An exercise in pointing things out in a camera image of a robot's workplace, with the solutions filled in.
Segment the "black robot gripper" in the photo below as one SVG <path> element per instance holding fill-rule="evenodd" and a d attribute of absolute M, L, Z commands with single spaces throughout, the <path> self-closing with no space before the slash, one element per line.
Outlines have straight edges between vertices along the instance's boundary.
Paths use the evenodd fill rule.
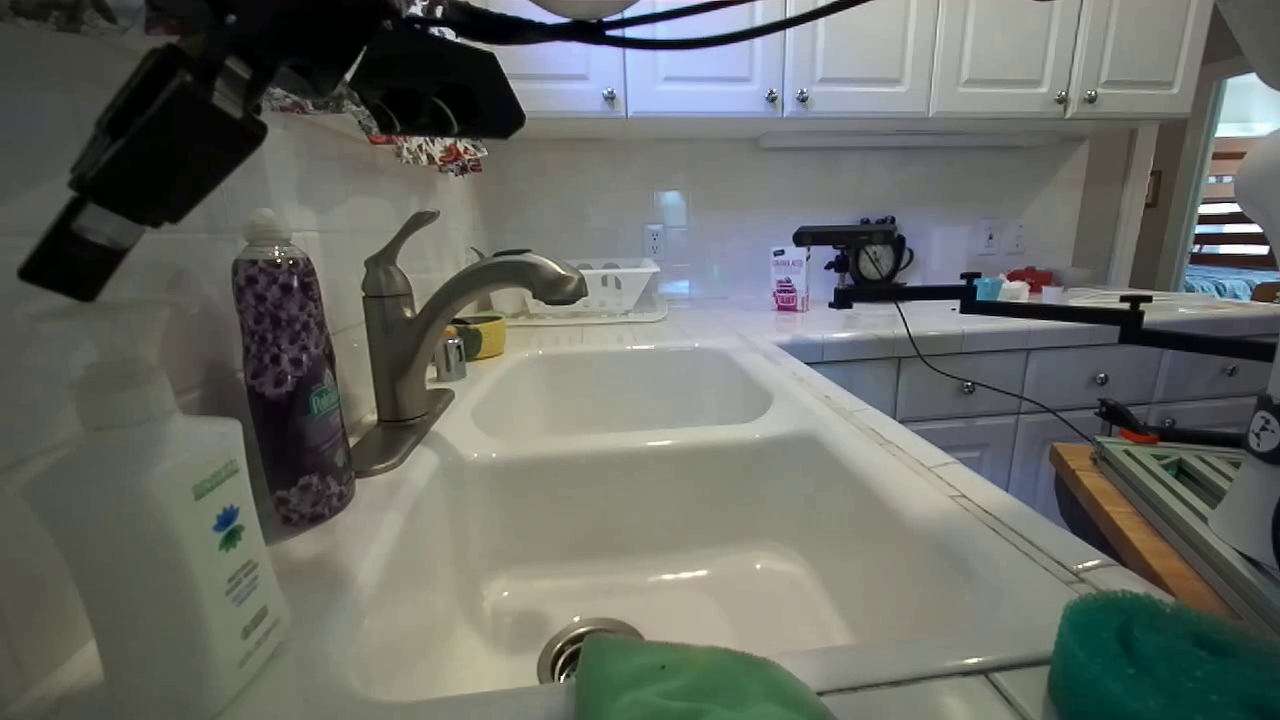
<path fill-rule="evenodd" d="M 404 0 L 143 0 L 152 48 L 97 118 L 61 207 L 17 278 L 90 306 L 148 228 L 179 224 L 267 137 L 259 97 L 352 97 L 380 137 L 509 141 L 522 109 L 485 48 Z"/>

